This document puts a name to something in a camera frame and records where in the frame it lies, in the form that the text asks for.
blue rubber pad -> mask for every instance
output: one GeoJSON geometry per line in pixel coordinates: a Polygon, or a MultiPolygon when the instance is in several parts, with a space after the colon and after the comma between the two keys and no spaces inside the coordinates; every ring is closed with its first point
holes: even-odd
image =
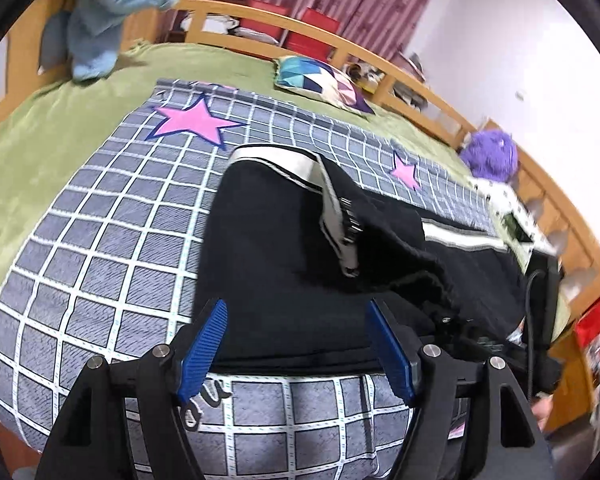
{"type": "Polygon", "coordinates": [[[218,300],[195,341],[182,360],[182,379],[178,389],[178,398],[184,406],[191,397],[195,397],[202,388],[206,374],[216,356],[227,323],[226,304],[218,300]]]}
{"type": "Polygon", "coordinates": [[[366,306],[365,327],[391,390],[409,405],[415,397],[411,383],[411,364],[375,301],[369,301],[366,306]]]}

red object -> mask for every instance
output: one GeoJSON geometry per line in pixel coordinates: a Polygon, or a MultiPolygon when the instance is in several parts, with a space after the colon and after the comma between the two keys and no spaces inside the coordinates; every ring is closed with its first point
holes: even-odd
{"type": "MultiPolygon", "coordinates": [[[[279,5],[268,4],[267,2],[261,2],[260,0],[247,0],[247,6],[253,7],[254,9],[268,10],[269,12],[275,12],[276,14],[282,14],[282,16],[289,15],[289,9],[279,5]]],[[[268,34],[276,40],[280,40],[282,37],[283,29],[276,27],[275,25],[268,25],[267,23],[257,22],[256,20],[250,20],[249,18],[243,18],[240,20],[240,26],[244,28],[250,28],[256,32],[262,32],[268,34]]]]}
{"type": "Polygon", "coordinates": [[[574,332],[580,348],[586,348],[600,334],[600,300],[580,318],[574,332]]]}
{"type": "MultiPolygon", "coordinates": [[[[315,9],[305,9],[300,21],[309,23],[309,25],[321,28],[327,32],[332,32],[333,34],[340,28],[340,22],[338,20],[334,20],[315,9]]],[[[303,36],[297,32],[289,33],[286,37],[285,48],[293,50],[302,56],[313,57],[314,59],[323,62],[327,62],[327,58],[331,53],[331,45],[314,40],[314,38],[303,36]]]]}

blue gripper pad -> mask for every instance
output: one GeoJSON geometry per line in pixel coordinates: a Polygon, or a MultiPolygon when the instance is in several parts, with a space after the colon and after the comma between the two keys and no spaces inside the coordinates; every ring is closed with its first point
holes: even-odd
{"type": "Polygon", "coordinates": [[[202,388],[226,330],[227,317],[226,303],[218,300],[182,360],[178,398],[183,406],[202,388]]]}
{"type": "Polygon", "coordinates": [[[383,305],[381,309],[373,300],[366,306],[365,327],[391,390],[408,406],[420,389],[420,358],[417,355],[420,340],[411,328],[395,322],[387,306],[383,305]],[[394,331],[405,340],[398,340],[394,331]]]}

plush toy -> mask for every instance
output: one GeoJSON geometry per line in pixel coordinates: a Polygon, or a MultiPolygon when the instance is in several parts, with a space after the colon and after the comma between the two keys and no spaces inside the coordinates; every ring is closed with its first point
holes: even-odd
{"type": "Polygon", "coordinates": [[[67,43],[74,80],[109,75],[118,58],[122,22],[138,10],[167,10],[178,0],[77,0],[69,18],[67,43]]]}
{"type": "Polygon", "coordinates": [[[477,178],[506,182],[518,170],[518,150],[509,134],[501,130],[475,132],[460,159],[477,178]]]}

red chair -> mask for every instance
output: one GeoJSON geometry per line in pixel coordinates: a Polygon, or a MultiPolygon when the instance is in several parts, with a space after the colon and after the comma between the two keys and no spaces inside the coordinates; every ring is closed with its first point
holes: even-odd
{"type": "MultiPolygon", "coordinates": [[[[315,9],[305,9],[300,21],[326,30],[327,32],[332,32],[333,34],[340,28],[338,20],[334,20],[315,9]]],[[[331,45],[303,36],[297,32],[289,32],[286,37],[285,48],[293,50],[302,56],[313,57],[323,62],[327,62],[327,58],[331,53],[331,45]]]]}
{"type": "MultiPolygon", "coordinates": [[[[282,16],[289,15],[289,9],[286,7],[268,4],[267,2],[261,2],[260,0],[247,0],[247,6],[253,7],[254,9],[268,10],[269,12],[282,14],[282,16]]],[[[240,26],[244,28],[250,28],[256,32],[262,32],[263,34],[268,34],[278,41],[280,41],[280,38],[282,37],[283,29],[281,27],[267,25],[267,23],[257,22],[256,20],[250,20],[249,18],[242,18],[240,20],[240,26]]]]}

